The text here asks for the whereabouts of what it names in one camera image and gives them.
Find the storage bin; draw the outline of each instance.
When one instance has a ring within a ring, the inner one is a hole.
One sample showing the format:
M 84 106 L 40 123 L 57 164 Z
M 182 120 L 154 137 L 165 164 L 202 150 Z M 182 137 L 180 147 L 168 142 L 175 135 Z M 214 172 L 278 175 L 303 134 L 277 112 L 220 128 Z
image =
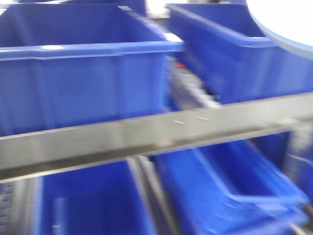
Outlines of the storage bin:
M 0 32 L 0 136 L 161 113 L 182 48 L 113 3 L 13 4 Z
M 19 0 L 19 2 L 61 2 L 61 3 L 77 3 L 77 2 L 89 2 L 89 3 L 112 3 L 114 2 L 120 6 L 128 6 L 134 12 L 145 16 L 146 15 L 146 4 L 145 0 Z
M 279 169 L 283 169 L 290 132 L 261 136 L 253 139 L 253 143 Z
M 154 157 L 186 234 L 225 234 L 280 218 L 306 196 L 245 141 Z
M 240 4 L 169 4 L 168 28 L 185 42 L 177 58 L 222 104 L 313 91 L 313 60 L 265 37 Z
M 126 161 L 37 179 L 33 235 L 156 235 Z

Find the gray metal bar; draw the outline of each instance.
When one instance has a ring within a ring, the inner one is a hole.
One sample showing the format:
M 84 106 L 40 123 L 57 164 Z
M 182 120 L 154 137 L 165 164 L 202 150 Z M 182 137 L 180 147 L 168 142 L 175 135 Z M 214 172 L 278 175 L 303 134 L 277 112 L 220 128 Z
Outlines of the gray metal bar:
M 0 185 L 0 235 L 8 232 L 12 214 L 14 182 Z
M 313 121 L 313 93 L 0 138 L 0 183 L 186 146 L 289 131 Z
M 158 227 L 163 229 L 160 234 L 181 235 L 176 215 L 163 191 L 153 163 L 144 156 L 139 156 L 138 161 L 143 171 L 142 179 L 150 193 L 150 205 L 154 214 L 158 215 Z
M 35 179 L 16 181 L 8 235 L 31 235 L 33 223 Z
M 301 228 L 297 225 L 292 224 L 291 227 L 296 235 L 313 235 L 310 230 Z
M 164 219 L 164 211 L 156 200 L 156 196 L 151 189 L 150 181 L 147 180 L 145 169 L 142 168 L 139 157 L 128 159 L 128 163 L 134 174 L 140 196 L 153 219 L 157 234 L 180 235 L 174 234 L 168 220 Z

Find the metal shelf rail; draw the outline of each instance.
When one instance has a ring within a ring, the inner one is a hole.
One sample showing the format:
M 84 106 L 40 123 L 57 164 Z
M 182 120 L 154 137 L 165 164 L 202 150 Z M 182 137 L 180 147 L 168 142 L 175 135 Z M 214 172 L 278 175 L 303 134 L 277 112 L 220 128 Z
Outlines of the metal shelf rail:
M 0 138 L 0 183 L 295 130 L 313 121 L 313 93 Z

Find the white surface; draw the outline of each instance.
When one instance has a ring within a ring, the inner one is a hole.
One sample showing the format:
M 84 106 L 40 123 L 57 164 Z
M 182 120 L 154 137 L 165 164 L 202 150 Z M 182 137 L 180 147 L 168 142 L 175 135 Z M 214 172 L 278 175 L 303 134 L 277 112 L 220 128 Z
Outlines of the white surface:
M 313 59 L 313 0 L 247 0 L 263 32 L 281 47 Z
M 165 8 L 168 3 L 187 3 L 188 0 L 146 0 L 148 15 L 152 18 L 163 18 L 168 16 Z

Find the red object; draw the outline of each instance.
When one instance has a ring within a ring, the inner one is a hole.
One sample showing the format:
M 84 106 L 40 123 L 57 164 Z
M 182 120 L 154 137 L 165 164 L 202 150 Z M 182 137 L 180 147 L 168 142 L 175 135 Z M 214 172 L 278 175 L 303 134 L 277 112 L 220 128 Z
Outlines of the red object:
M 175 67 L 182 69 L 182 68 L 186 68 L 186 65 L 175 65 Z

